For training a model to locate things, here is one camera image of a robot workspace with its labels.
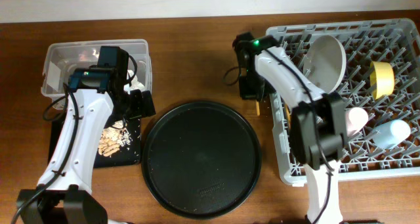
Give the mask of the food scraps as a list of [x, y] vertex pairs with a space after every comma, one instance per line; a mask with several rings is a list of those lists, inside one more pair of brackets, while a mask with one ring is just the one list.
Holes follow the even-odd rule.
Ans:
[[98, 154], [103, 157], [110, 157], [121, 148], [129, 148], [132, 142], [131, 134], [127, 129], [127, 123], [124, 121], [117, 121], [114, 125], [102, 131]]

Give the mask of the grey plate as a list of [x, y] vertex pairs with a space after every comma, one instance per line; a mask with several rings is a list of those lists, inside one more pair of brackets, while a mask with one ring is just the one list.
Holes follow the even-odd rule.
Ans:
[[303, 74], [316, 87], [331, 93], [343, 80], [346, 62], [342, 43], [330, 35], [321, 36], [304, 57]]

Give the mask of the blue cup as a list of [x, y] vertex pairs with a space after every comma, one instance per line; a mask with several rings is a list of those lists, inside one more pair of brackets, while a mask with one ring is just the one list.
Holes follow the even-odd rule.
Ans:
[[375, 127], [373, 132], [373, 142], [377, 147], [392, 149], [409, 137], [411, 129], [403, 120], [392, 120]]

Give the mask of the pink cup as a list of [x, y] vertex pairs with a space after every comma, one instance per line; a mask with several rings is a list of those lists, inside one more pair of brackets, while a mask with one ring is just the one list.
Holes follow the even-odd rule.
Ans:
[[351, 137], [361, 130], [368, 122], [368, 113], [360, 107], [348, 109], [345, 112], [346, 132]]

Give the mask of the yellow bowl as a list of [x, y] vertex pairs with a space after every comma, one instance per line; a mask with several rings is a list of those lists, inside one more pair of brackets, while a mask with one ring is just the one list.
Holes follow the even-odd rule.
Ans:
[[395, 77], [392, 65], [388, 62], [372, 61], [370, 68], [373, 69], [369, 76], [371, 86], [375, 86], [373, 90], [373, 98], [375, 100], [384, 96], [389, 96], [394, 91]]

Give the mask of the wooden chopstick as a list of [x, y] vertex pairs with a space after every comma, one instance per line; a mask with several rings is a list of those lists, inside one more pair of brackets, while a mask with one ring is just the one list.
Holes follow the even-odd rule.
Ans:
[[287, 126], [290, 127], [291, 126], [291, 114], [289, 111], [289, 107], [288, 105], [284, 105], [284, 110], [285, 110], [285, 118], [287, 120]]
[[261, 112], [260, 112], [259, 101], [256, 101], [255, 104], [256, 104], [256, 113], [257, 113], [257, 116], [260, 116]]

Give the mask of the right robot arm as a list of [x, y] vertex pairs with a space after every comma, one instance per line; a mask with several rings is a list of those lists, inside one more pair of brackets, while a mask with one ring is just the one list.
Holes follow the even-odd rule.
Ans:
[[240, 70], [240, 97], [261, 101], [277, 93], [291, 108], [289, 145], [305, 166], [309, 193], [307, 223], [341, 223], [338, 171], [348, 143], [345, 104], [336, 93], [326, 93], [310, 82], [271, 35], [237, 35], [232, 48]]

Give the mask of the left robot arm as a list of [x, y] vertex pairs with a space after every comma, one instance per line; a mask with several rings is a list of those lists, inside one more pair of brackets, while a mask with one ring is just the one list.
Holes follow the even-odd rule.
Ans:
[[134, 58], [116, 46], [102, 46], [98, 62], [78, 68], [63, 85], [65, 111], [52, 117], [64, 125], [51, 160], [35, 189], [22, 189], [16, 223], [111, 223], [91, 193], [94, 162], [101, 134], [119, 120], [155, 115], [149, 91], [130, 90]]

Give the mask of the large white tissue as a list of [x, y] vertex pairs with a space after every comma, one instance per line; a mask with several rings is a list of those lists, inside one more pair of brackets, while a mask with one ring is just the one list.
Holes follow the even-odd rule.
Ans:
[[127, 93], [130, 93], [131, 91], [137, 89], [141, 91], [144, 91], [146, 89], [145, 86], [141, 82], [139, 82], [137, 75], [132, 70], [127, 71], [127, 79], [131, 79], [131, 82], [124, 86], [124, 90]]

